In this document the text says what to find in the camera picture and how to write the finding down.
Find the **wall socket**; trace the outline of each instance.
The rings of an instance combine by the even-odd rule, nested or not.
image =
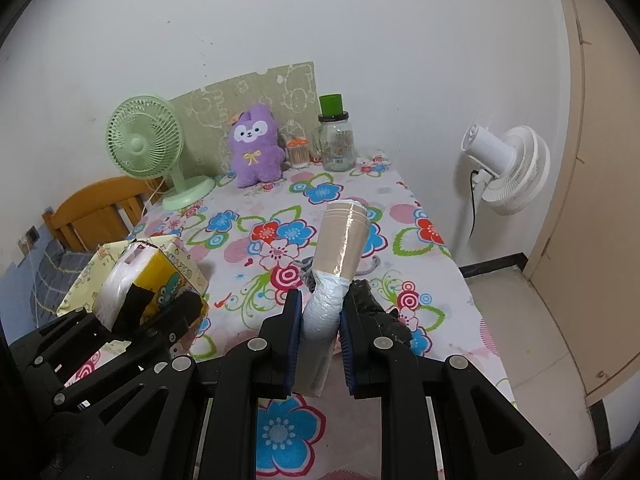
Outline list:
[[[31,248],[39,239],[40,233],[35,226],[31,226],[29,230],[20,237],[20,239],[18,240],[18,247],[17,249],[12,251],[11,257],[11,260],[16,267],[18,267],[22,263],[24,257],[29,254]]]

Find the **plaid pillow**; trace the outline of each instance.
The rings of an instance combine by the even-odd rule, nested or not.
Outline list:
[[[91,253],[65,252],[59,241],[49,242],[31,291],[31,312],[37,326],[46,325],[56,317],[56,309],[92,256]]]

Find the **purple plush toy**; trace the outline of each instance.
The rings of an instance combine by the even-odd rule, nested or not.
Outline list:
[[[242,112],[227,140],[238,187],[275,182],[282,176],[284,150],[278,146],[278,125],[267,105],[257,104]]]

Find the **metal screw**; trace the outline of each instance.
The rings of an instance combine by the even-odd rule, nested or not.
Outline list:
[[[388,337],[380,336],[373,340],[373,346],[381,350],[389,350],[393,345],[394,342]]]
[[[181,355],[173,360],[171,367],[177,372],[183,372],[191,366],[191,359],[186,355]]]
[[[462,355],[452,355],[449,358],[449,364],[452,368],[456,368],[457,370],[464,370],[469,366],[469,361],[466,360],[466,357],[462,357]]]
[[[249,347],[249,350],[257,352],[258,350],[264,350],[267,348],[267,340],[262,339],[261,337],[254,337],[246,345]]]

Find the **power cord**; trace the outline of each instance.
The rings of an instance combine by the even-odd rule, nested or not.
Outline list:
[[[149,203],[151,202],[151,199],[156,195],[156,193],[160,194],[160,195],[164,195],[166,192],[162,191],[162,192],[158,192],[158,190],[162,187],[162,184],[164,184],[164,177],[162,177],[162,180],[160,181],[160,184],[158,185],[158,187],[156,187],[153,190],[153,193],[151,194],[151,196],[146,200],[144,207],[142,208],[142,216],[144,216],[147,212],[147,206],[149,205]],[[146,186],[151,189],[151,186],[149,186],[149,183],[146,183]]]
[[[473,170],[469,175],[469,188],[471,190],[471,209],[474,212],[474,222],[471,224],[471,232],[469,233],[469,238],[474,233],[474,228],[476,227],[476,201],[474,200],[474,177],[479,173],[478,170]]]

